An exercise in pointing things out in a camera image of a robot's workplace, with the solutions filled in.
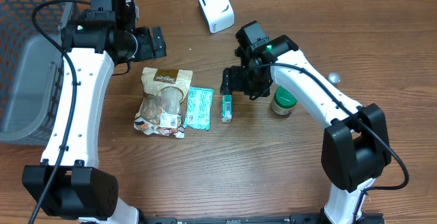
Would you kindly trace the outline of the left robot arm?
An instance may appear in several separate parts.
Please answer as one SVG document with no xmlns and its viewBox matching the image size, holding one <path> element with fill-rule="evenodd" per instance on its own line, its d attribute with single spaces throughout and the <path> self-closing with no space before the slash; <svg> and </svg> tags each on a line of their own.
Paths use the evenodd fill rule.
<svg viewBox="0 0 437 224">
<path fill-rule="evenodd" d="M 145 223 L 118 194 L 115 176 L 99 169 L 98 131 L 104 95 L 119 64 L 166 55 L 160 27 L 137 27 L 134 0 L 89 0 L 61 30 L 55 48 L 64 77 L 50 139 L 22 183 L 36 211 L 82 223 Z"/>
</svg>

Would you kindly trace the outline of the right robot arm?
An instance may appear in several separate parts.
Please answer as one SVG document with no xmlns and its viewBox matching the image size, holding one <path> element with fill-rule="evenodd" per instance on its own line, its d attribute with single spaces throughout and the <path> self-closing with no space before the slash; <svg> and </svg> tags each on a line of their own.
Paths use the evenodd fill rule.
<svg viewBox="0 0 437 224">
<path fill-rule="evenodd" d="M 282 35 L 271 39 L 253 21 L 236 33 L 239 66 L 223 71 L 221 94 L 243 92 L 266 97 L 273 83 L 285 88 L 324 131 L 322 167 L 331 181 L 330 196 L 319 213 L 294 213 L 290 223 L 383 223 L 382 214 L 364 213 L 363 191 L 391 162 L 384 113 L 363 107 L 330 84 L 298 45 Z"/>
</svg>

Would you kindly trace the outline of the yellow drink bottle grey cap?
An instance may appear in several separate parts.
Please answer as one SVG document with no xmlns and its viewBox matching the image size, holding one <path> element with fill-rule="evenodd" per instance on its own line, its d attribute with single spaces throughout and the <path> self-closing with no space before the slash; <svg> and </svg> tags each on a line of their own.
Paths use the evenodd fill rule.
<svg viewBox="0 0 437 224">
<path fill-rule="evenodd" d="M 328 76 L 327 76 L 327 80 L 329 81 L 330 84 L 336 86 L 341 82 L 341 77 L 338 73 L 336 72 L 331 72 Z"/>
</svg>

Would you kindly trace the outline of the brown white snack bag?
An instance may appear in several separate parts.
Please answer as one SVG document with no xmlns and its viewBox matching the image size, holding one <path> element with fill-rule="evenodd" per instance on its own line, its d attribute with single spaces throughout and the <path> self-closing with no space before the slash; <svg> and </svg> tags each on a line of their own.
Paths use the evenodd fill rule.
<svg viewBox="0 0 437 224">
<path fill-rule="evenodd" d="M 193 72 L 178 69 L 143 69 L 143 101 L 135 115 L 134 129 L 145 135 L 183 139 L 181 104 L 185 100 Z"/>
</svg>

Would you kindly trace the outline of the teal white tissue pack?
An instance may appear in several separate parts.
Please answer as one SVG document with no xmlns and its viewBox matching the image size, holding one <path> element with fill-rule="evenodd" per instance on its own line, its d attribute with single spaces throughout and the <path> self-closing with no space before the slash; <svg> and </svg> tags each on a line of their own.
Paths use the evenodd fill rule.
<svg viewBox="0 0 437 224">
<path fill-rule="evenodd" d="M 221 120 L 223 123 L 230 123 L 233 117 L 232 95 L 224 95 L 221 100 Z"/>
</svg>

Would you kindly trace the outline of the green white can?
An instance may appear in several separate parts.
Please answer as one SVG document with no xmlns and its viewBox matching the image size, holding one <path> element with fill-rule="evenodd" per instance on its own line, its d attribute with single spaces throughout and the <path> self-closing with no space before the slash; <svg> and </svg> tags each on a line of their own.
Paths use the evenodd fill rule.
<svg viewBox="0 0 437 224">
<path fill-rule="evenodd" d="M 297 104 L 297 99 L 286 88 L 279 86 L 270 103 L 272 110 L 279 115 L 290 114 Z"/>
</svg>

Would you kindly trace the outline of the mint green tissue pack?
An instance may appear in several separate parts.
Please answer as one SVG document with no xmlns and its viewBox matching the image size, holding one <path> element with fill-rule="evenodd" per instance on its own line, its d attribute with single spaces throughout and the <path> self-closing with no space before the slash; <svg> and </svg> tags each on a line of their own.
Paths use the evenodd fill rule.
<svg viewBox="0 0 437 224">
<path fill-rule="evenodd" d="M 213 89 L 190 87 L 184 128 L 191 127 L 197 130 L 210 129 L 213 96 Z"/>
</svg>

